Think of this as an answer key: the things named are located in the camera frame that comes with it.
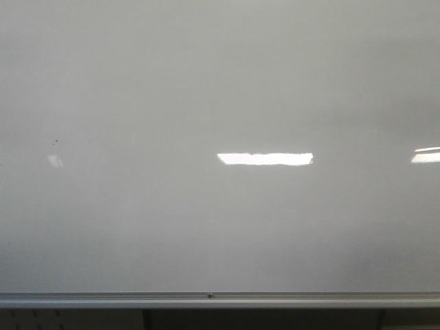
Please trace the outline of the white whiteboard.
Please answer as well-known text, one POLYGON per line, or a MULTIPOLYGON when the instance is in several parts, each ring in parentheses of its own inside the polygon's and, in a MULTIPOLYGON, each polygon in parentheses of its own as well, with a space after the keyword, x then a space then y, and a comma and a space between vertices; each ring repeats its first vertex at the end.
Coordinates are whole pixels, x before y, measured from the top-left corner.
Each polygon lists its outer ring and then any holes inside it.
POLYGON ((1 291, 436 292, 438 1, 2 1, 1 291))

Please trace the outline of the perforated metal panel below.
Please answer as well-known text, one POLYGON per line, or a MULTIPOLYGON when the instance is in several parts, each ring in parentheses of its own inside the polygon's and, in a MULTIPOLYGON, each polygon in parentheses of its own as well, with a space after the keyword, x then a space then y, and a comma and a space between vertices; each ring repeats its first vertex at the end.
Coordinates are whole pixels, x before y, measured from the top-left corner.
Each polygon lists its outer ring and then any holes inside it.
POLYGON ((2 309, 2 329, 144 329, 132 309, 2 309))

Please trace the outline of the aluminium whiteboard frame rail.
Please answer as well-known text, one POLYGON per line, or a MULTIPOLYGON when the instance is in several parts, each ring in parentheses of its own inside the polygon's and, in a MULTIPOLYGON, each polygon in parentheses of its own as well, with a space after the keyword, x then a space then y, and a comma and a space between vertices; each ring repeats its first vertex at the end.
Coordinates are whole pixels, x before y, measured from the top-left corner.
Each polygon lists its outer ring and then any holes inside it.
POLYGON ((438 292, 2 293, 5 309, 393 309, 438 308, 438 292))

